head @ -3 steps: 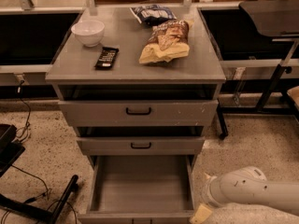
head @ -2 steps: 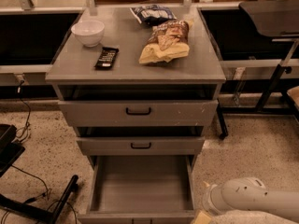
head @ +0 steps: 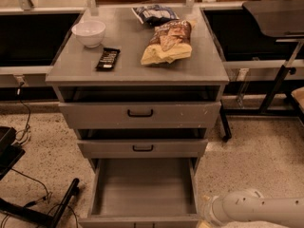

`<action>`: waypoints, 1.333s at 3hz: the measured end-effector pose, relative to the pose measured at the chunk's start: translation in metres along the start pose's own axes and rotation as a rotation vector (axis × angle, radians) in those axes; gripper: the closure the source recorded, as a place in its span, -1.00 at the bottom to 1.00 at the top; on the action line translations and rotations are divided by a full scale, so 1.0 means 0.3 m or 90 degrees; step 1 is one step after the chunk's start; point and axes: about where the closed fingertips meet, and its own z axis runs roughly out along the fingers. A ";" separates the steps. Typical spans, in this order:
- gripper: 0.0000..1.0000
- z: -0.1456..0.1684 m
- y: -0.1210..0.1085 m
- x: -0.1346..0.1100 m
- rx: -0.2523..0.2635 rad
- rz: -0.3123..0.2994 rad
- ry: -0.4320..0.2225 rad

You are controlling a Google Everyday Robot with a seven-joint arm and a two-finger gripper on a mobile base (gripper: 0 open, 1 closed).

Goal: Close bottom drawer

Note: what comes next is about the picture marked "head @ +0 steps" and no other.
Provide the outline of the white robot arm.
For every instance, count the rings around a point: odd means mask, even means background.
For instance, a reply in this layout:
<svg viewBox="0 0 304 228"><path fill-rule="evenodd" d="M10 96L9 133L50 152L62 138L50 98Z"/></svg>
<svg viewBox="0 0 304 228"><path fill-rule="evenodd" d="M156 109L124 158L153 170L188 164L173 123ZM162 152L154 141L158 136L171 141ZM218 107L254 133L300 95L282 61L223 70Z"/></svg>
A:
<svg viewBox="0 0 304 228"><path fill-rule="evenodd" d="M235 191L206 197L202 219L214 227L230 222L264 221L287 228L304 228L304 198L267 199L256 189Z"/></svg>

